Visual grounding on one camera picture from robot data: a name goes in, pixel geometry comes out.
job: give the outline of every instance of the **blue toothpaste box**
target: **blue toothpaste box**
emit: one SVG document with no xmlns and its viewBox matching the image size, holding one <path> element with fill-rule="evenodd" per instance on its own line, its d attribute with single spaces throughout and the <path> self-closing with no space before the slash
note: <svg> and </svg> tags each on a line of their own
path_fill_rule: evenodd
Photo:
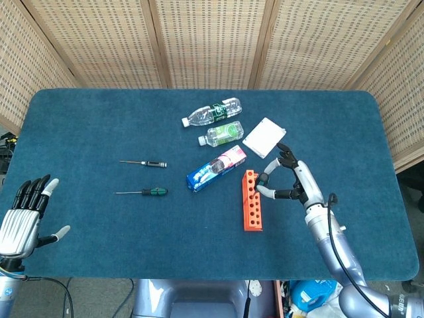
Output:
<svg viewBox="0 0 424 318">
<path fill-rule="evenodd" d="M 208 162 L 187 175 L 187 185 L 193 192 L 198 192 L 228 171 L 236 168 L 246 160 L 246 154 L 240 146 L 234 146 L 218 158 Z"/>
</svg>

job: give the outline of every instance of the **blue table mat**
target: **blue table mat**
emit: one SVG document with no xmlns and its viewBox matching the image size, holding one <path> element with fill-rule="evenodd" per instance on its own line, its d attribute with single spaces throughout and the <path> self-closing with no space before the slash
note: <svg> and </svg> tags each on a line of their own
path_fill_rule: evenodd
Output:
<svg viewBox="0 0 424 318">
<path fill-rule="evenodd" d="M 206 127 L 183 128 L 195 109 L 238 97 L 242 113 Z M 298 201 L 262 198 L 263 231 L 244 232 L 241 180 L 263 171 L 265 159 L 241 140 L 212 148 L 197 137 L 238 120 L 245 136 L 268 117 L 312 171 L 369 280 L 406 280 L 417 253 L 399 192 L 378 105 L 364 91 L 47 89 L 30 103 L 0 208 L 6 211 L 25 180 L 59 178 L 40 235 L 63 225 L 57 244 L 24 261 L 37 276 L 232 280 L 330 278 Z M 199 193 L 186 175 L 239 144 L 244 164 Z M 168 168 L 119 163 L 166 161 Z M 270 186 L 289 189 L 279 169 Z M 166 187 L 166 197 L 115 195 Z"/>
</svg>

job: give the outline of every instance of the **woven panel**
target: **woven panel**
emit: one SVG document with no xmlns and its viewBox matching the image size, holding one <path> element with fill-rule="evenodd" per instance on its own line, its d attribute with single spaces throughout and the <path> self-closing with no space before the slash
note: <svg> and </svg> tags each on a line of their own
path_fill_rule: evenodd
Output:
<svg viewBox="0 0 424 318">
<path fill-rule="evenodd" d="M 282 0 L 259 88 L 342 89 L 408 0 Z"/>
<path fill-rule="evenodd" d="M 140 0 L 28 2 L 86 85 L 162 87 Z"/>
<path fill-rule="evenodd" d="M 172 86 L 247 88 L 265 0 L 156 0 Z"/>
<path fill-rule="evenodd" d="M 73 77 L 11 1 L 0 1 L 0 116 L 18 133 L 36 91 L 73 87 Z"/>
<path fill-rule="evenodd" d="M 424 144 L 424 10 L 366 75 L 359 89 L 380 105 L 395 159 Z"/>
</svg>

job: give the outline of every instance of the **screwdriver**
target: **screwdriver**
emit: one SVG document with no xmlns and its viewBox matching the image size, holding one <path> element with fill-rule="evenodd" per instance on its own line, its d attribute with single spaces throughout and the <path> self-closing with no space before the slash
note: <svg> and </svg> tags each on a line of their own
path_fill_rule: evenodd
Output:
<svg viewBox="0 0 424 318">
<path fill-rule="evenodd" d="M 126 161 L 126 160 L 119 160 L 119 162 L 126 162 L 128 164 L 142 164 L 143 166 L 149 166 L 149 167 L 159 167 L 159 168 L 166 168 L 166 162 L 156 162 L 156 161 Z"/>
<path fill-rule="evenodd" d="M 128 194 L 128 193 L 139 193 L 141 195 L 166 195 L 168 194 L 168 189 L 165 189 L 163 187 L 154 187 L 152 189 L 143 189 L 141 191 L 115 192 L 115 194 Z"/>
</svg>

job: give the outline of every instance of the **small water bottle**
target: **small water bottle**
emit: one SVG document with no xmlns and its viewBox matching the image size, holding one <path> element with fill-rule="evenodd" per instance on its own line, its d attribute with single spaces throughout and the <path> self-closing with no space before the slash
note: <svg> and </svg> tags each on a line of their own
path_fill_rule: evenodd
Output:
<svg viewBox="0 0 424 318">
<path fill-rule="evenodd" d="M 235 121 L 231 124 L 209 128 L 206 136 L 200 136 L 198 139 L 201 146 L 208 144 L 209 146 L 216 147 L 220 144 L 241 139 L 243 134 L 244 131 L 240 122 Z"/>
<path fill-rule="evenodd" d="M 241 113 L 241 104 L 238 98 L 232 97 L 219 103 L 204 106 L 194 111 L 189 117 L 182 119 L 184 127 L 203 126 L 226 119 Z"/>
</svg>

